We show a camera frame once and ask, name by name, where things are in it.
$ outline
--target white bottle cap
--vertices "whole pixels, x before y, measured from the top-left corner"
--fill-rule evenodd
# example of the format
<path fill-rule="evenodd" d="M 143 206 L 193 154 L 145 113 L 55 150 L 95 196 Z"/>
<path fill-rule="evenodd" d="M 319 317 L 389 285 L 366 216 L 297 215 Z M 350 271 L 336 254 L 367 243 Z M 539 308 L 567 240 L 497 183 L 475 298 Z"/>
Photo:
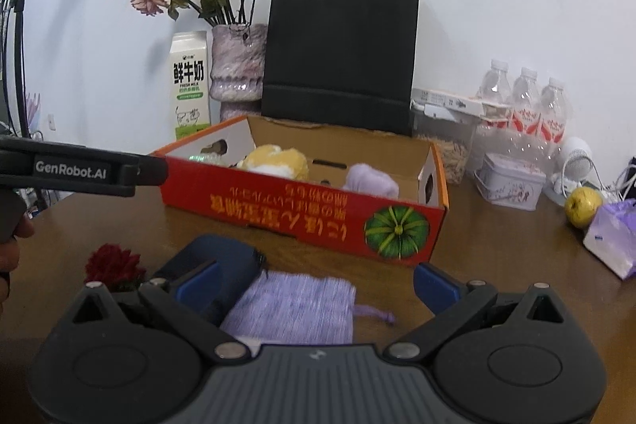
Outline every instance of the white bottle cap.
<path fill-rule="evenodd" d="M 533 71 L 532 69 L 528 69 L 527 67 L 521 67 L 521 76 L 526 76 L 527 78 L 530 79 L 537 79 L 537 72 Z"/>
<path fill-rule="evenodd" d="M 552 77 L 548 80 L 548 85 L 550 87 L 554 87 L 556 89 L 561 89 L 561 90 L 563 90 L 563 88 L 564 88 L 563 82 L 557 80 L 556 78 L 552 78 Z"/>
<path fill-rule="evenodd" d="M 491 60 L 491 67 L 498 71 L 508 72 L 508 63 L 499 60 Z"/>

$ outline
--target yellow object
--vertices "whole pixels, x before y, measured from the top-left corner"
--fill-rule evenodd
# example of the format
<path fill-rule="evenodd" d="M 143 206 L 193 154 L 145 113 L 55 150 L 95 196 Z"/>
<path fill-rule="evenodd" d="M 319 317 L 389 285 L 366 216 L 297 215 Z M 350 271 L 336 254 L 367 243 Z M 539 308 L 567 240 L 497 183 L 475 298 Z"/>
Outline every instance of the yellow object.
<path fill-rule="evenodd" d="M 307 159 L 300 151 L 294 148 L 282 150 L 280 146 L 273 144 L 259 146 L 240 161 L 237 167 L 290 180 L 306 180 L 309 177 Z"/>
<path fill-rule="evenodd" d="M 599 191 L 591 187 L 577 187 L 565 200 L 565 214 L 577 228 L 587 228 L 592 223 L 596 211 L 603 205 Z"/>

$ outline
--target red box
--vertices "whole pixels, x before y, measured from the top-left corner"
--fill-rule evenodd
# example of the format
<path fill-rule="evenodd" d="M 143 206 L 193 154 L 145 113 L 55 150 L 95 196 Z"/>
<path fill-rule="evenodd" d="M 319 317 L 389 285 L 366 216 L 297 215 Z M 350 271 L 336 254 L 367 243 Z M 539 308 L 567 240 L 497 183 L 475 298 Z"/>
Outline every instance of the red box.
<path fill-rule="evenodd" d="M 303 152 L 309 182 L 201 164 L 188 158 L 224 140 L 227 164 L 256 146 L 276 144 Z M 166 205 L 236 225 L 287 234 L 303 242 L 402 264 L 428 261 L 448 210 L 448 193 L 435 145 L 383 132 L 320 124 L 237 117 L 155 152 L 169 176 Z M 399 200 L 338 187 L 347 168 L 366 163 L 389 173 Z M 320 184 L 328 180 L 330 186 Z"/>

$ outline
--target green pumpkin illustration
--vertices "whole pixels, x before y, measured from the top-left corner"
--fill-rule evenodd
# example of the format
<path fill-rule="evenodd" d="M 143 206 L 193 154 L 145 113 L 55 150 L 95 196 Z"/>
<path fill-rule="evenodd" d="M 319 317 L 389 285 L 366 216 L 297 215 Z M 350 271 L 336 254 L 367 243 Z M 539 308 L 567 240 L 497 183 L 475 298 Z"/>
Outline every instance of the green pumpkin illustration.
<path fill-rule="evenodd" d="M 428 220 L 412 207 L 393 205 L 377 211 L 365 223 L 366 244 L 385 259 L 417 254 L 429 235 Z"/>

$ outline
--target red flower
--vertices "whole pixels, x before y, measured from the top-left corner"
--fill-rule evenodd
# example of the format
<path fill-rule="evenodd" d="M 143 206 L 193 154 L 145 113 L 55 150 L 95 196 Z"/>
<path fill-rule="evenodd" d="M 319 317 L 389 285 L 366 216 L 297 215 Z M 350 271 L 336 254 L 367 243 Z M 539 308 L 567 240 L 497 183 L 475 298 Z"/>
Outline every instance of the red flower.
<path fill-rule="evenodd" d="M 119 245 L 102 245 L 88 258 L 84 282 L 101 281 L 113 292 L 135 289 L 145 277 L 145 268 L 138 264 L 139 254 Z"/>

